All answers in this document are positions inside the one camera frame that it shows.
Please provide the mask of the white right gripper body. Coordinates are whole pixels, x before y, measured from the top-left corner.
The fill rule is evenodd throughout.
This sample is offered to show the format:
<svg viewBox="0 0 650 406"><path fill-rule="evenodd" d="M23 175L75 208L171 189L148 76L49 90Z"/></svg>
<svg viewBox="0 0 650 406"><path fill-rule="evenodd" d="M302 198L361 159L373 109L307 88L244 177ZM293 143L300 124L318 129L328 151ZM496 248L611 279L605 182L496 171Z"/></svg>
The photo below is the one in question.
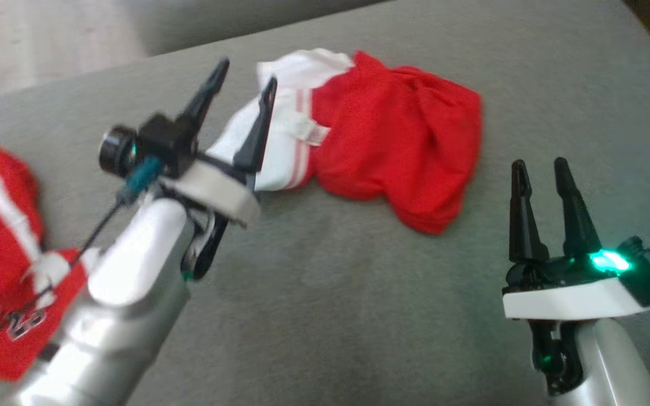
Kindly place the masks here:
<svg viewBox="0 0 650 406"><path fill-rule="evenodd" d="M648 396L650 375L619 317L645 308L620 281L634 264L615 251L514 264L503 288L509 319L524 319L532 364L550 396Z"/></svg>

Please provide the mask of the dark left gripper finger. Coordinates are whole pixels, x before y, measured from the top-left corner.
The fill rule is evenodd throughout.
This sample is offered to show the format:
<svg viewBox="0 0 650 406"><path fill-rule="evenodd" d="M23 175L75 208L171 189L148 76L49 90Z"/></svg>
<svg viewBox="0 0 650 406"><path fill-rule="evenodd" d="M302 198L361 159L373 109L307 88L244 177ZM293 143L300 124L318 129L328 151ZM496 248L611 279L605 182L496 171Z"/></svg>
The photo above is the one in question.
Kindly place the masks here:
<svg viewBox="0 0 650 406"><path fill-rule="evenodd" d="M271 77L261 92L258 115L240 149L233 156L233 166L242 173L258 173L262 169L269 127L273 117L278 80Z"/></svg>
<svg viewBox="0 0 650 406"><path fill-rule="evenodd" d="M212 101L219 94L230 67L230 59L222 58L210 73L186 107L176 118L176 123L186 129L186 134L197 137Z"/></svg>

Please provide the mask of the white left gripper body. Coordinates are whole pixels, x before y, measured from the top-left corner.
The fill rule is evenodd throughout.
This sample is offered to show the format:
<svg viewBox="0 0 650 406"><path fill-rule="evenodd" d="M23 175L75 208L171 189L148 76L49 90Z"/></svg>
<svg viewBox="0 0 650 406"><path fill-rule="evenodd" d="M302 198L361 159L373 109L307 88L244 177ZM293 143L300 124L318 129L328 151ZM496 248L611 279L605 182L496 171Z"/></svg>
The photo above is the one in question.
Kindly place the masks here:
<svg viewBox="0 0 650 406"><path fill-rule="evenodd" d="M260 216L253 181L254 175L204 154L179 178L160 177L167 196L207 219L205 224L195 222L195 236L183 260L186 280L199 281L209 272L229 224L247 228Z"/></svg>

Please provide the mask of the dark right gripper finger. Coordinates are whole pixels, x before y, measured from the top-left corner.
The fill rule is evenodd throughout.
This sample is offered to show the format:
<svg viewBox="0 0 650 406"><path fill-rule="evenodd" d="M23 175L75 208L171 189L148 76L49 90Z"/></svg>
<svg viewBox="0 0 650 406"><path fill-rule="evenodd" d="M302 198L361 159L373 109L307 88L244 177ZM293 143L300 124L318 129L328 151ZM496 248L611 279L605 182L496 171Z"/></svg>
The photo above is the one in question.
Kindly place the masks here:
<svg viewBox="0 0 650 406"><path fill-rule="evenodd" d="M546 262L550 255L540 240L531 205L532 186L525 162L511 165L509 259L514 264Z"/></svg>
<svg viewBox="0 0 650 406"><path fill-rule="evenodd" d="M600 251L603 245L565 158L555 159L555 181L563 206L563 254L578 257Z"/></svg>

